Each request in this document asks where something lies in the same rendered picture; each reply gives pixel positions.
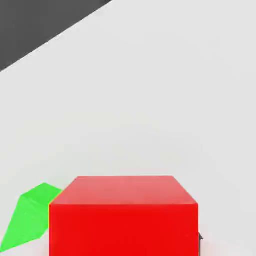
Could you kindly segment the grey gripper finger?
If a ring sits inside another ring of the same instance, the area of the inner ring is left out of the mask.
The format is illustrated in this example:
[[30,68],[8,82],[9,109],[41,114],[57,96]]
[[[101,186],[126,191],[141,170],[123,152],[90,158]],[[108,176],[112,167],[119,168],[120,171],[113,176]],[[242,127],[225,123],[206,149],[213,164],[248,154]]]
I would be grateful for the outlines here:
[[198,233],[198,256],[210,256],[210,243]]

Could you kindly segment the small red cube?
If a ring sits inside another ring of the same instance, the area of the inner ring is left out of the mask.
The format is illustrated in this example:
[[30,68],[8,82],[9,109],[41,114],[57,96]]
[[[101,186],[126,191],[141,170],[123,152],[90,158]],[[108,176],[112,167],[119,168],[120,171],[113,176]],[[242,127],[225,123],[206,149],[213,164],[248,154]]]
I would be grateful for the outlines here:
[[79,176],[49,206],[49,256],[200,256],[199,206],[172,176]]

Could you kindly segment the small green cube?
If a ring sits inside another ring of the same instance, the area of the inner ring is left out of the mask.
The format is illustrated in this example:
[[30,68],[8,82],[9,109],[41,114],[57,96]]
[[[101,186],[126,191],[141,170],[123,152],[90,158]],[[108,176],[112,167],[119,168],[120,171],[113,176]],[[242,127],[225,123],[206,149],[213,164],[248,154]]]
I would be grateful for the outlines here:
[[0,245],[0,253],[40,239],[49,228],[49,204],[62,192],[42,183],[23,193]]

